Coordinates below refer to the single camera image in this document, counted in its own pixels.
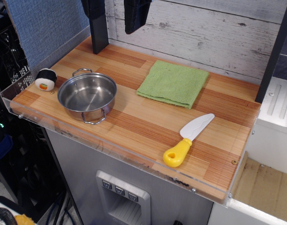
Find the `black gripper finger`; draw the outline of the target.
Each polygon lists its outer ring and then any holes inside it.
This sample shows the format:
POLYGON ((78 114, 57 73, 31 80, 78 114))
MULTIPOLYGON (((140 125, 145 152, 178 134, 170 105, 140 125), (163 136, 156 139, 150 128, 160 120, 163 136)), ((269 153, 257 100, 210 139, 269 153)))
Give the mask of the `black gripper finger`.
POLYGON ((145 25, 151 0, 125 0, 125 32, 131 34, 145 25))
POLYGON ((104 0, 81 0, 85 15, 89 19, 97 19, 105 14, 104 0))

